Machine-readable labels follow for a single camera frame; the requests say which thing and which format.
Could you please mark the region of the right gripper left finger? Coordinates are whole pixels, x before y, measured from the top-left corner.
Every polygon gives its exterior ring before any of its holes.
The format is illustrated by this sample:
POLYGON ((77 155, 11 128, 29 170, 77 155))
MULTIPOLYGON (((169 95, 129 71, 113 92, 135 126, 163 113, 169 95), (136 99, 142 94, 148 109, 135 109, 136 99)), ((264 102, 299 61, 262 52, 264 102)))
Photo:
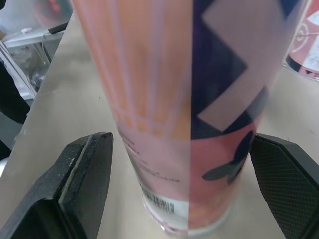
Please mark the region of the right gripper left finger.
POLYGON ((68 144, 0 230, 2 239, 95 239, 110 183, 113 135, 68 144))

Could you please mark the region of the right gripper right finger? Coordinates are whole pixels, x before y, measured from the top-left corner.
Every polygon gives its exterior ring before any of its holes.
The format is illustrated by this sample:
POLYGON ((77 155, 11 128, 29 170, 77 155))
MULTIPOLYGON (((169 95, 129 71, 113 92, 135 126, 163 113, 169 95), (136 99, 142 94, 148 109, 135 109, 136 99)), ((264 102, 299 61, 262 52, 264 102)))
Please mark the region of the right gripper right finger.
POLYGON ((287 239, 319 237, 319 166, 297 144, 257 134, 251 161, 258 185, 287 239))

